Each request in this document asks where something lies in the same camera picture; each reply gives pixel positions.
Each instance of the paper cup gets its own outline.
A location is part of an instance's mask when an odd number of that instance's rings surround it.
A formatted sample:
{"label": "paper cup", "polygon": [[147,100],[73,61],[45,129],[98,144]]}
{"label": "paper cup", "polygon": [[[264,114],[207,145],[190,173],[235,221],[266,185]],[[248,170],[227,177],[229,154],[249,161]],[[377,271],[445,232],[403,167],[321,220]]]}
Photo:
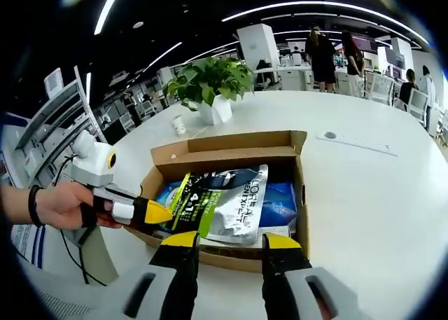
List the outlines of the paper cup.
{"label": "paper cup", "polygon": [[171,125],[176,134],[184,134],[185,132],[187,132],[185,124],[183,123],[182,115],[174,117],[173,121],[171,121]]}

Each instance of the wrist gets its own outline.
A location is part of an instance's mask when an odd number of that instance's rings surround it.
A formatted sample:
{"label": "wrist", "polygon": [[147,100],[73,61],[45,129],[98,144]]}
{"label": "wrist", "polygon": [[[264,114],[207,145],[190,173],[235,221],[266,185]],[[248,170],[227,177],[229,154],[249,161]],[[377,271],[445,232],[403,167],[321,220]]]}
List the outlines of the wrist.
{"label": "wrist", "polygon": [[36,193],[36,213],[42,224],[51,224],[48,212],[51,211],[52,199],[50,190],[40,189]]}

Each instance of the green leaves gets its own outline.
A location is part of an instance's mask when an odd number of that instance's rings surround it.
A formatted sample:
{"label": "green leaves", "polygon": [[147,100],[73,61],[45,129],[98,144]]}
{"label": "green leaves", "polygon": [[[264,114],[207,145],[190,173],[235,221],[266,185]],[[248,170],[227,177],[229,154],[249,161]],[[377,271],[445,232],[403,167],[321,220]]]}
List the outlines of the green leaves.
{"label": "green leaves", "polygon": [[208,57],[190,63],[183,68],[178,78],[173,78],[163,87],[165,95],[177,96],[182,105],[195,111],[189,102],[211,106],[215,96],[221,94],[226,99],[237,100],[253,87],[252,71],[239,60]]}
{"label": "green leaves", "polygon": [[209,87],[208,85],[205,85],[202,87],[202,99],[204,102],[206,102],[209,106],[213,104],[213,100],[215,99],[215,92],[213,91],[212,87]]}

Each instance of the black ceiling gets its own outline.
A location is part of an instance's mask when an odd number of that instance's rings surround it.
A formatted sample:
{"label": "black ceiling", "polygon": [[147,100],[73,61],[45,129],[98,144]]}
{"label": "black ceiling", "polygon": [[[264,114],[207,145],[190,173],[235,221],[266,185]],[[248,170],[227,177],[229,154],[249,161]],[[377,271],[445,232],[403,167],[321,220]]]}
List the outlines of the black ceiling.
{"label": "black ceiling", "polygon": [[[262,18],[294,13],[335,13],[381,22],[416,40],[401,27],[364,12],[332,6],[289,6],[272,8],[221,22],[223,18],[251,8],[286,1],[338,1],[362,6],[395,18],[424,34],[409,13],[394,11],[390,0],[116,0],[101,34],[94,36],[97,19],[106,0],[82,0],[73,8],[54,6],[50,18],[32,34],[24,69],[16,76],[15,101],[11,108],[30,116],[36,103],[45,99],[43,79],[61,67],[64,79],[74,78],[72,67],[78,65],[82,74],[92,72],[91,104],[101,104],[110,91],[112,75],[125,70],[134,73],[145,68],[164,51],[182,41],[183,44],[154,64],[145,76],[155,75],[160,67],[185,60],[217,46],[235,41],[236,30],[262,22]],[[133,29],[134,23],[144,25]],[[320,15],[276,18],[263,21],[274,32],[308,29],[318,23],[324,29],[348,29],[378,37],[387,35],[384,29],[363,22],[323,17]],[[277,42],[304,34],[276,36]],[[126,81],[116,86],[123,88]]]}

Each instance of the shelving unit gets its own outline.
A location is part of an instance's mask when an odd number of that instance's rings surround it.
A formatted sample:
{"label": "shelving unit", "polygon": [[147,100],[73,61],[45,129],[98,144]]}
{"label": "shelving unit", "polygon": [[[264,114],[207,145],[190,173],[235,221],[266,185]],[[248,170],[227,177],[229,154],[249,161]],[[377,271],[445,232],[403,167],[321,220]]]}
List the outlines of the shelving unit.
{"label": "shelving unit", "polygon": [[[17,187],[27,188],[35,183],[47,187],[55,176],[54,162],[83,130],[107,142],[87,103],[78,68],[73,69],[76,79],[37,111],[15,143],[2,147],[11,180]],[[33,148],[39,148],[43,158],[28,174],[24,165]]]}

